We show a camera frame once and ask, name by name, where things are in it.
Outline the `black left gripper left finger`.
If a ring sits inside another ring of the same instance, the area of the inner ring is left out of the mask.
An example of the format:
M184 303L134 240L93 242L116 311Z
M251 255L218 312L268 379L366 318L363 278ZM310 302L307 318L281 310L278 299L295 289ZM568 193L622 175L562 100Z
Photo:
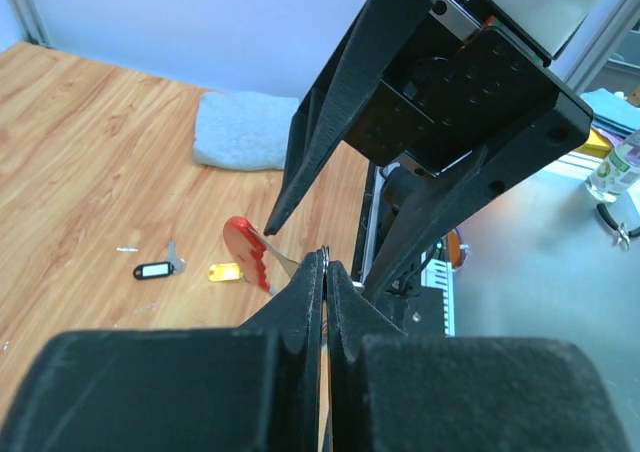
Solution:
M313 451L325 255L242 325L65 332L32 363L5 451Z

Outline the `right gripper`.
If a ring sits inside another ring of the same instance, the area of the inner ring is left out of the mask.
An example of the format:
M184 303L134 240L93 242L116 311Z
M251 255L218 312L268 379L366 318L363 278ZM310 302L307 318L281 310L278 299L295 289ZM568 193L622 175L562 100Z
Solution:
M366 0L291 119L264 234L341 143L417 175L461 161L404 201L364 282L379 296L448 231L586 142L592 109L550 62L495 0Z

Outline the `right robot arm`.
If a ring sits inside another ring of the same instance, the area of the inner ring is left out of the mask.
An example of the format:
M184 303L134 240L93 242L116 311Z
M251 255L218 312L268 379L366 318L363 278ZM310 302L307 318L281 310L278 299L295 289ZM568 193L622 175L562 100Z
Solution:
M337 146L417 178L365 281L412 260L589 137L592 109L550 69L597 0L366 0L293 114L289 219Z

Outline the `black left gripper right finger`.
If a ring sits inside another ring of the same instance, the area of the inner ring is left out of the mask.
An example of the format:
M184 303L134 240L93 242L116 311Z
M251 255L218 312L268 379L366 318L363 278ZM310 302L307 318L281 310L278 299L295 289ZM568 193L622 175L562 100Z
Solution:
M594 364L541 338L408 336L326 272L335 451L626 451Z

